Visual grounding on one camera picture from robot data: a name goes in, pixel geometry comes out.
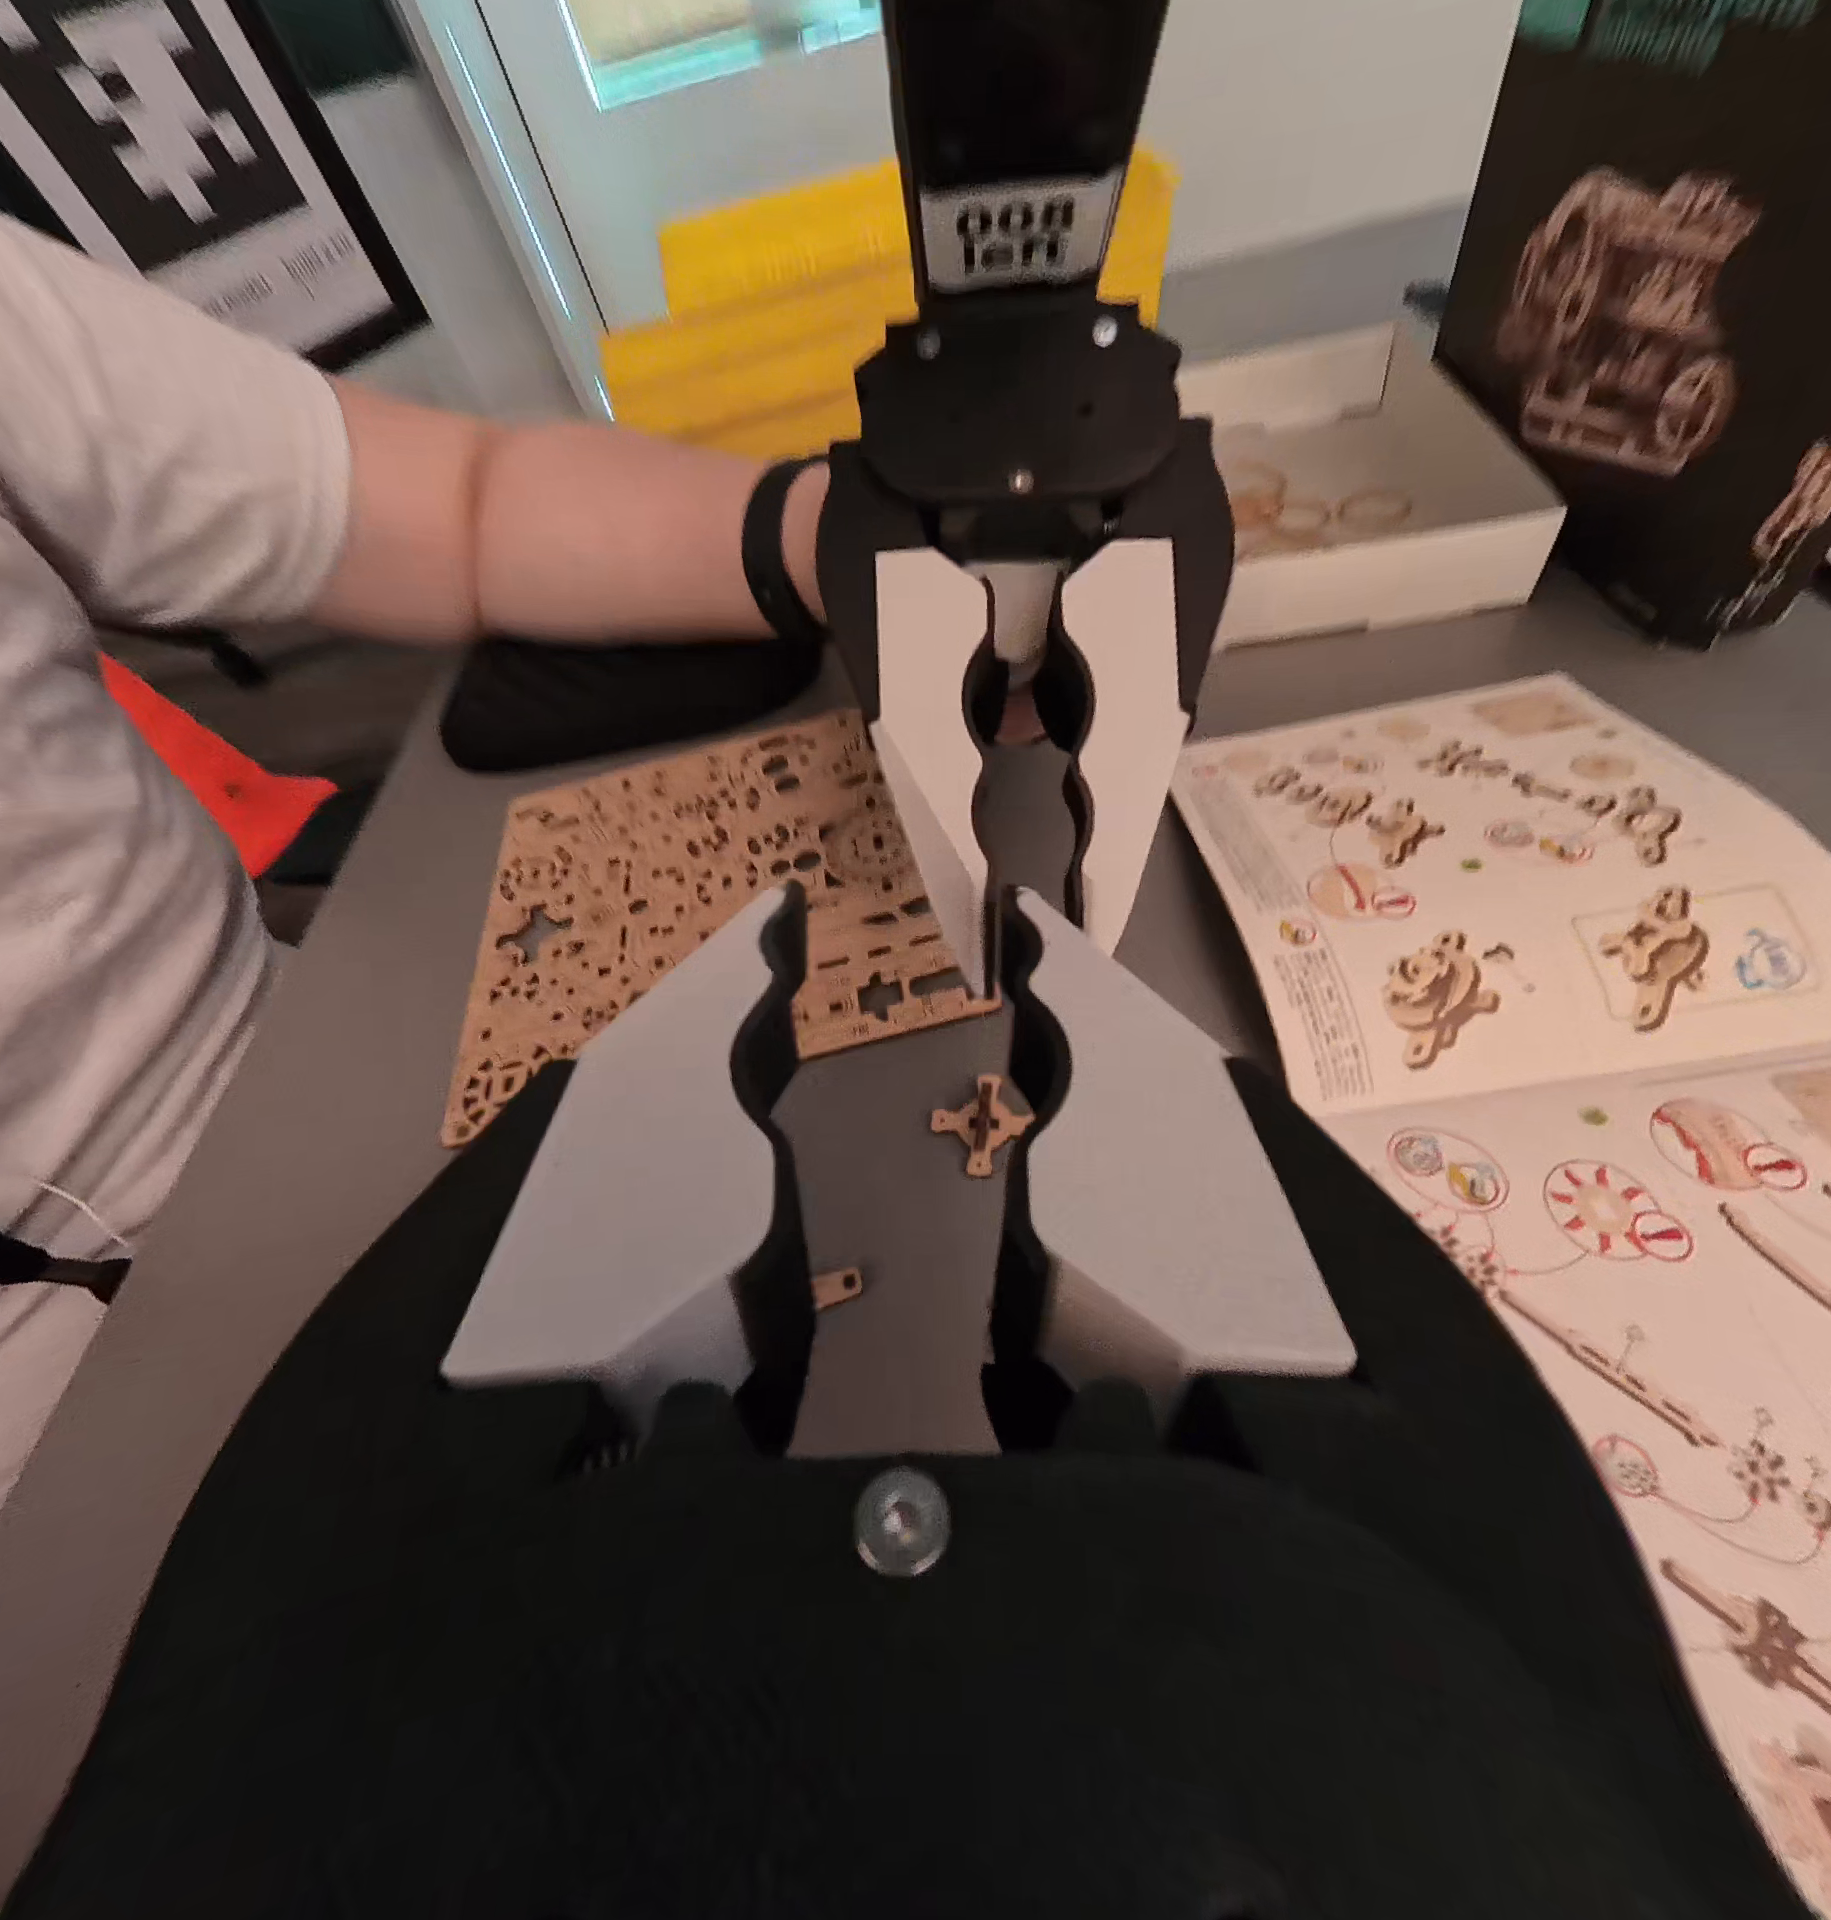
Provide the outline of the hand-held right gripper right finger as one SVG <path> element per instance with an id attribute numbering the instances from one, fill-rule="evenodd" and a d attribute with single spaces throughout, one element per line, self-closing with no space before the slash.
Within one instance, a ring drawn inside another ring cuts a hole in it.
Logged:
<path id="1" fill-rule="evenodd" d="M 1344 1381 L 1357 1346 L 1223 1049 L 1027 888 L 997 952 L 1027 1122 L 982 1365 L 998 1450 L 1043 1451 L 1107 1382 L 1165 1428 L 1196 1381 Z"/>

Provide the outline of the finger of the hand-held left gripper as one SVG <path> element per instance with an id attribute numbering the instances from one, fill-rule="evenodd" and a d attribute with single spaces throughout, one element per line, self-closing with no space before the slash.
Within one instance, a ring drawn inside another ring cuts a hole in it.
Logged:
<path id="1" fill-rule="evenodd" d="M 921 889 L 969 993 L 997 996 L 991 858 L 976 809 L 993 737 L 976 692 L 997 665 L 985 586 L 927 546 L 874 559 L 878 709 L 868 733 L 921 876 Z"/>
<path id="2" fill-rule="evenodd" d="M 1057 618 L 1075 708 L 1067 917 L 1111 955 L 1141 895 L 1181 750 L 1170 542 L 1106 544 L 1064 582 Z"/>

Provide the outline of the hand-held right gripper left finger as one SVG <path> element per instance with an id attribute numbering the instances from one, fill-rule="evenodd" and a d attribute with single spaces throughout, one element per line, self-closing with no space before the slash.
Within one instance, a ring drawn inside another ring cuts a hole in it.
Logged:
<path id="1" fill-rule="evenodd" d="M 806 891 L 761 895 L 582 1046 L 454 1334 L 457 1388 L 591 1385 L 643 1433 L 682 1385 L 788 1450 L 812 1345 L 795 1161 Z"/>

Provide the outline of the small wooden cross part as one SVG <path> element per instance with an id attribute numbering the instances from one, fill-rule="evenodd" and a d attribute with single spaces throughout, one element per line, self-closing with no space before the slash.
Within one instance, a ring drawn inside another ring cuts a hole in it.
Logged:
<path id="1" fill-rule="evenodd" d="M 982 1075 L 962 1105 L 931 1112 L 927 1131 L 955 1142 L 965 1177 L 988 1181 L 997 1172 L 998 1153 L 1023 1140 L 1033 1118 L 1021 1092 L 1003 1075 Z"/>

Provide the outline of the person's left forearm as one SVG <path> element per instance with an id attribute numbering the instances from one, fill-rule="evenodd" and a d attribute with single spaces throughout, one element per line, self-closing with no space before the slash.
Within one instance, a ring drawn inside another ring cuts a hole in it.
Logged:
<path id="1" fill-rule="evenodd" d="M 741 525 L 759 469 L 614 425 L 494 425 L 331 392 L 346 523 L 307 616 L 352 637 L 460 648 L 768 637 Z"/>

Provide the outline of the laser-cut wooden parts sheet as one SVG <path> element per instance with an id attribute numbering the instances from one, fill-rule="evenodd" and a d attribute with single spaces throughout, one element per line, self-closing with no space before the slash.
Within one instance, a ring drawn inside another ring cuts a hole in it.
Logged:
<path id="1" fill-rule="evenodd" d="M 993 1013 L 955 967 L 853 708 L 505 809 L 440 1142 L 458 1148 L 746 904 L 806 896 L 798 1056 Z"/>

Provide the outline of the black model kit box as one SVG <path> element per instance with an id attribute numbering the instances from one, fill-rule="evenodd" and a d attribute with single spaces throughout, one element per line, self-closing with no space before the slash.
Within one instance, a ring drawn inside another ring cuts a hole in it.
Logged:
<path id="1" fill-rule="evenodd" d="M 1831 3 L 1521 4 L 1434 356 L 1639 632 L 1779 619 L 1831 552 Z"/>

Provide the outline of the yellow plastic bin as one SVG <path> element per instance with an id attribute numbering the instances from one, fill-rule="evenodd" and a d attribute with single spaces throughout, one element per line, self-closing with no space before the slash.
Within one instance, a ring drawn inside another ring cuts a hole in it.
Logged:
<path id="1" fill-rule="evenodd" d="M 663 227 L 667 316 L 603 340 L 613 419 L 759 463 L 858 433 L 853 373 L 918 295 L 894 162 Z"/>

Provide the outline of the white cardboard box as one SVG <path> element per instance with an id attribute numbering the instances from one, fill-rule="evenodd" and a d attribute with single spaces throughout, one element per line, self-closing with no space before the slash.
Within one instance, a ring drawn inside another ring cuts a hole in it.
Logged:
<path id="1" fill-rule="evenodd" d="M 1512 610 L 1565 505 L 1411 323 L 1186 362 L 1213 423 L 1234 573 L 1216 650 Z"/>

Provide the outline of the black cushion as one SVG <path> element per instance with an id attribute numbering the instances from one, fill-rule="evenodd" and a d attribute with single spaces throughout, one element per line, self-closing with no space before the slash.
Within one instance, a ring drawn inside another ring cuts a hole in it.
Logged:
<path id="1" fill-rule="evenodd" d="M 518 773 L 748 731 L 821 674 L 800 640 L 580 645 L 490 637 L 462 661 L 440 721 L 448 761 Z"/>

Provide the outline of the open instruction booklet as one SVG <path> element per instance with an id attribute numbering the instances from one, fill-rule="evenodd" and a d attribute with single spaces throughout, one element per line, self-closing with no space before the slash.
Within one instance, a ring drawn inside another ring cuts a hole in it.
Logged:
<path id="1" fill-rule="evenodd" d="M 1285 1086 L 1577 1433 L 1831 1916 L 1831 854 L 1563 675 L 1194 743 Z"/>

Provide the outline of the white glass door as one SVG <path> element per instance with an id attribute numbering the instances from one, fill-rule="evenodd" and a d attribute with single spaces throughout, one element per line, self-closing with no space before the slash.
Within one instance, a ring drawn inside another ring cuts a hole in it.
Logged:
<path id="1" fill-rule="evenodd" d="M 663 319 L 669 224 L 892 157 L 874 3 L 397 4 L 565 380 Z"/>

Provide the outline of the orange cloth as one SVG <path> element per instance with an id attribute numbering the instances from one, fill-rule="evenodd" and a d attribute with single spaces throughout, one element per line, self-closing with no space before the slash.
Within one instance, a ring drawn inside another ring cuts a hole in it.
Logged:
<path id="1" fill-rule="evenodd" d="M 339 794 L 331 780 L 277 773 L 210 733 L 152 683 L 101 651 L 110 701 L 134 733 L 222 830 L 248 876 L 266 876 Z"/>

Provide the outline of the person in white shirt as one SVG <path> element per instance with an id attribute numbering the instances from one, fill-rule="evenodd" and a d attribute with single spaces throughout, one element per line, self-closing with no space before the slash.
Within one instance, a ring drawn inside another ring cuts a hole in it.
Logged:
<path id="1" fill-rule="evenodd" d="M 0 214 L 0 1230 L 133 1259 L 278 978 L 99 629 L 284 622 L 341 559 L 328 378 Z"/>

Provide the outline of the framed black-white marker poster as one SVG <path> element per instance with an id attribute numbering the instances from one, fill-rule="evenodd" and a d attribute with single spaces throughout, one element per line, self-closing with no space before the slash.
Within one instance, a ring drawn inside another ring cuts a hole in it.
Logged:
<path id="1" fill-rule="evenodd" d="M 0 157 L 92 259 L 324 371 L 427 323 L 253 4 L 0 3 Z"/>

